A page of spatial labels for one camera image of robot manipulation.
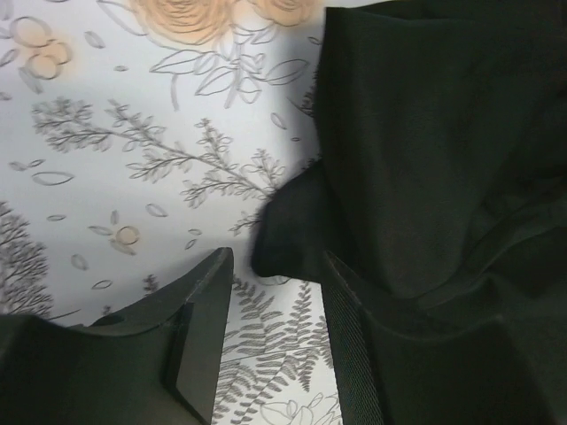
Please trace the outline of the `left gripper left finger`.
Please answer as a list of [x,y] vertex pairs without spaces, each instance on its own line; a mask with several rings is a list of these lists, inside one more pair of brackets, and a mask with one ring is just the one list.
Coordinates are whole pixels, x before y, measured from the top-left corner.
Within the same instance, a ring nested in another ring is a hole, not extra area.
[[2,423],[210,423],[232,282],[220,248],[90,326],[3,316]]

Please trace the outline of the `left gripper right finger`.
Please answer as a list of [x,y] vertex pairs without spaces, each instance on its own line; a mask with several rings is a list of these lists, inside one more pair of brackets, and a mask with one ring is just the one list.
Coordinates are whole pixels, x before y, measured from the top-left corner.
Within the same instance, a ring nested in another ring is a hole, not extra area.
[[352,271],[332,254],[323,261],[322,300],[344,424],[386,424],[376,359],[360,302],[348,288]]

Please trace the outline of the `black t-shirt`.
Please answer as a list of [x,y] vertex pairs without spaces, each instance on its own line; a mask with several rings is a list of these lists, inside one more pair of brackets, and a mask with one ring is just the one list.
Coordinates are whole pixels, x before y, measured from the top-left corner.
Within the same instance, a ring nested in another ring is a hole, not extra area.
[[386,424],[566,421],[566,4],[329,7],[252,270],[353,277]]

